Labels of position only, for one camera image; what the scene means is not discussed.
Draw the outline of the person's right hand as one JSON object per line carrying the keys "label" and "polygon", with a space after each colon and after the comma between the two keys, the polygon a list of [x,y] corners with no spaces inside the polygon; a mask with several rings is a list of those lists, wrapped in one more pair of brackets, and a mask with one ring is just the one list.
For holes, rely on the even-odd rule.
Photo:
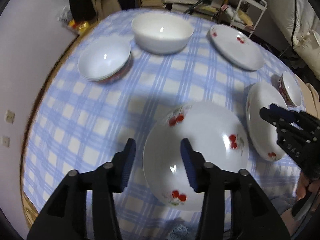
{"label": "person's right hand", "polygon": [[302,171],[300,172],[296,196],[297,200],[303,199],[306,196],[306,192],[315,192],[317,191],[317,181],[311,181]]}

